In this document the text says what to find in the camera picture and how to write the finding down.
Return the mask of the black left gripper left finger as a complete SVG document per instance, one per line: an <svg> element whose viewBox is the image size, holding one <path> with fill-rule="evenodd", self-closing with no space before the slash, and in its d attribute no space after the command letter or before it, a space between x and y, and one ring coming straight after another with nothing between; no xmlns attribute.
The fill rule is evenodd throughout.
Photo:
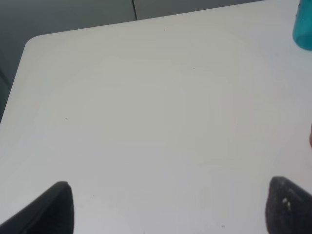
<svg viewBox="0 0 312 234"><path fill-rule="evenodd" d="M70 185L59 181L0 225L2 234L72 234L74 201Z"/></svg>

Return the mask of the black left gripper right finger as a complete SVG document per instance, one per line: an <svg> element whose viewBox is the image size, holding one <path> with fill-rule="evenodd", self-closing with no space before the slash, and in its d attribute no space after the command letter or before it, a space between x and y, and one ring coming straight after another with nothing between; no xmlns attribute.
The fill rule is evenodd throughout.
<svg viewBox="0 0 312 234"><path fill-rule="evenodd" d="M312 195L291 180L274 176L269 183L265 221L270 234L310 234Z"/></svg>

